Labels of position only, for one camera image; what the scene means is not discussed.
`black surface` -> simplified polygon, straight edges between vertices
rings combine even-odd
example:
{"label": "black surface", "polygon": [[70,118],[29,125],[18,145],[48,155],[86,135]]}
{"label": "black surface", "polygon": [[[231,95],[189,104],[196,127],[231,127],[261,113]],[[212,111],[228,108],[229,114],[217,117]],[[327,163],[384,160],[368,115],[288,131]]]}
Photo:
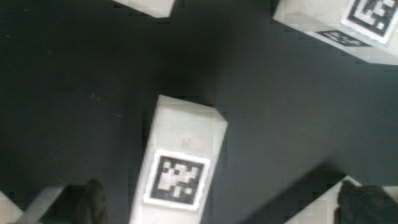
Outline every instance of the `black surface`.
{"label": "black surface", "polygon": [[0,190],[22,206],[98,178],[128,223],[158,94],[229,121],[203,223],[242,223],[325,162],[398,184],[398,69],[272,21],[276,5],[178,0],[155,20],[109,0],[0,1]]}

